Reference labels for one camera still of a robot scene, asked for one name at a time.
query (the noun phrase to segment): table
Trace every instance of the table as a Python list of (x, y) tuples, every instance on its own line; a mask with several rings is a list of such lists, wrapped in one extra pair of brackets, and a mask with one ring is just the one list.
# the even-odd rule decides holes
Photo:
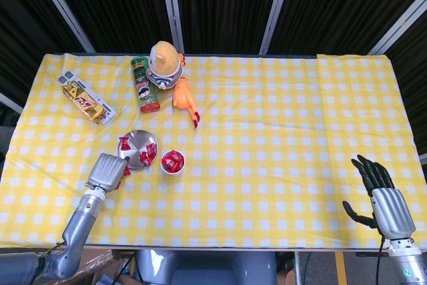
[[(385, 56), (317, 59), (186, 57), (201, 114), (140, 114), (130, 56), (46, 55), (11, 140), (0, 185), (0, 246), (51, 246), (85, 190), (98, 155), (132, 129), (186, 155), (182, 176), (159, 159), (109, 193), (89, 244), (229, 248), (377, 248), (341, 201), (370, 215), (350, 158), (386, 166), (427, 248), (427, 196), (412, 132)], [(70, 70), (117, 112), (95, 125), (55, 80)]]

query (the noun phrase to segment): orange rubber chicken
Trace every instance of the orange rubber chicken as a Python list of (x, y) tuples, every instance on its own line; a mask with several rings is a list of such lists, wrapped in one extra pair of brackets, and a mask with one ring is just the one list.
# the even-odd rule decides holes
[(175, 85), (175, 90), (173, 91), (173, 106), (188, 110), (193, 119), (194, 128), (197, 128), (200, 115), (194, 105), (193, 96), (189, 90), (188, 79), (185, 77), (181, 77)]

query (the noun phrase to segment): pringles can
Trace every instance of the pringles can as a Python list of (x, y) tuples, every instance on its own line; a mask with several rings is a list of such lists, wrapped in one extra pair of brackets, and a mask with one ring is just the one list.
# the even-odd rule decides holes
[(131, 60), (133, 78), (135, 80), (138, 95), (139, 110), (143, 113), (152, 113), (160, 109), (155, 86), (147, 78), (148, 59), (146, 57), (135, 57)]

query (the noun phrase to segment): metal bowl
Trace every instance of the metal bowl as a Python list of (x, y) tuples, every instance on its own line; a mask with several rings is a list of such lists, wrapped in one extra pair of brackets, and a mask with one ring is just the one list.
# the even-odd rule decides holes
[(142, 152), (146, 152), (146, 145), (154, 143), (155, 157), (158, 153), (158, 144), (155, 136), (146, 131), (146, 130), (133, 130), (127, 133), (125, 136), (129, 137), (129, 145), (131, 146), (130, 150), (121, 150), (121, 142), (117, 146), (117, 156), (120, 158), (125, 158), (128, 156), (130, 158), (128, 163), (128, 168), (132, 170), (140, 170), (145, 167), (143, 163), (139, 161), (139, 155)]

